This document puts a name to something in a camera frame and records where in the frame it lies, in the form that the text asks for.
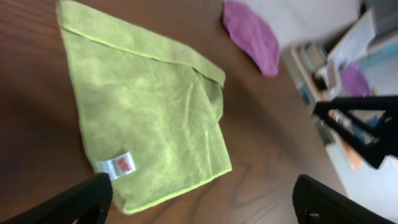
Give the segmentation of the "green microfiber cloth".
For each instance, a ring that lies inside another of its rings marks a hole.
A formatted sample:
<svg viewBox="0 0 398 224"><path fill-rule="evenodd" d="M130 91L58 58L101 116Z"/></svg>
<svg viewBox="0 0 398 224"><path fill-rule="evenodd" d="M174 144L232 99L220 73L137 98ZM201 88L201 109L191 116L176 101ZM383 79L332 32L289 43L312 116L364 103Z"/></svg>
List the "green microfiber cloth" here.
<svg viewBox="0 0 398 224"><path fill-rule="evenodd" d="M225 74L175 40L59 1L86 157L131 215L231 171L219 125Z"/></svg>

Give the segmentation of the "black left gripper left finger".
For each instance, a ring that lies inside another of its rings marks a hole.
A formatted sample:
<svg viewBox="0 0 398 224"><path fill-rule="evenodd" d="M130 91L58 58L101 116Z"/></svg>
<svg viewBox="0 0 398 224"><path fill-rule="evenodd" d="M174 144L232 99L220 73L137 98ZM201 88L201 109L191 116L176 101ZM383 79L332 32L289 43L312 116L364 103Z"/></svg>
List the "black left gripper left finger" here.
<svg viewBox="0 0 398 224"><path fill-rule="evenodd" d="M113 188L109 175L99 173L2 224L103 224L112 198Z"/></svg>

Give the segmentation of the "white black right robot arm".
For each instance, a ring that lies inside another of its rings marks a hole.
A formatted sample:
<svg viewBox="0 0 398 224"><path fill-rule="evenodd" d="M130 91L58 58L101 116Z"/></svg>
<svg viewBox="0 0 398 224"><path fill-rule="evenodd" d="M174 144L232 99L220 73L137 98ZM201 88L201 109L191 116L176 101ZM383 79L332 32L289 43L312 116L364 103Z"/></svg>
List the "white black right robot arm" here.
<svg viewBox="0 0 398 224"><path fill-rule="evenodd" d="M342 112L354 126L374 137L374 141L361 142L331 118L331 110ZM384 113L372 127L351 114L352 110ZM397 96L336 97L331 101L318 101L313 114L336 131L373 168L380 168L386 156L397 156Z"/></svg>

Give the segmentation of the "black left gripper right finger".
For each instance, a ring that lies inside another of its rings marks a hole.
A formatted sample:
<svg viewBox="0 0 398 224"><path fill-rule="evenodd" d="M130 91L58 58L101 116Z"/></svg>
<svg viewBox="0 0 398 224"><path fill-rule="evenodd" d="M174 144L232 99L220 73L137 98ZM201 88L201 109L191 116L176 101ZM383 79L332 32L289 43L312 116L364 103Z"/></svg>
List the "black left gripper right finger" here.
<svg viewBox="0 0 398 224"><path fill-rule="evenodd" d="M292 203L299 224L373 224L391 222L306 174L300 174L296 180Z"/></svg>

